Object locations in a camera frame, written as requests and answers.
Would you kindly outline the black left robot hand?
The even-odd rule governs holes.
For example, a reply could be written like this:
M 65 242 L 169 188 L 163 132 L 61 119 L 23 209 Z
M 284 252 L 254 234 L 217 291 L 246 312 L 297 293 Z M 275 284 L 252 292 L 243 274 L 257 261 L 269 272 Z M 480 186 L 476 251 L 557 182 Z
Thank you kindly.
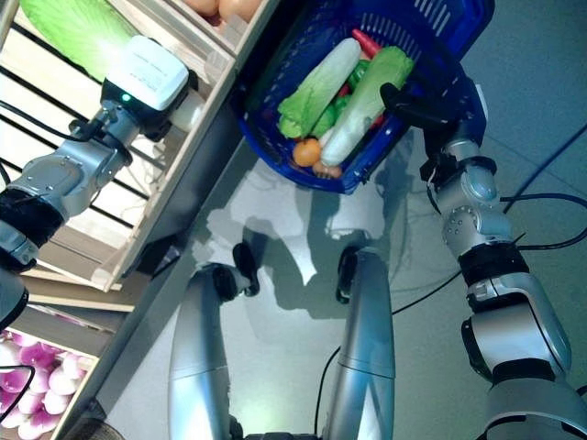
M 194 71 L 153 39 L 135 36 L 109 67 L 100 103 L 106 132 L 127 146 L 139 135 L 159 141 L 172 127 L 190 131 L 205 100 Z

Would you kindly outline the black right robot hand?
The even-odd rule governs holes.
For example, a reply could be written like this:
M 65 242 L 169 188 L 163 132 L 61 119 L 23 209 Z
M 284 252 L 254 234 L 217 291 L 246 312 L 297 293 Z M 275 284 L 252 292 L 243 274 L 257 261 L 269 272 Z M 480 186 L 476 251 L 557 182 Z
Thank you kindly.
M 486 116 L 470 78 L 458 80 L 441 94 L 414 96 L 390 83 L 384 84 L 380 93 L 389 113 L 407 125 L 423 130 L 429 158 L 456 141 L 481 145 Z

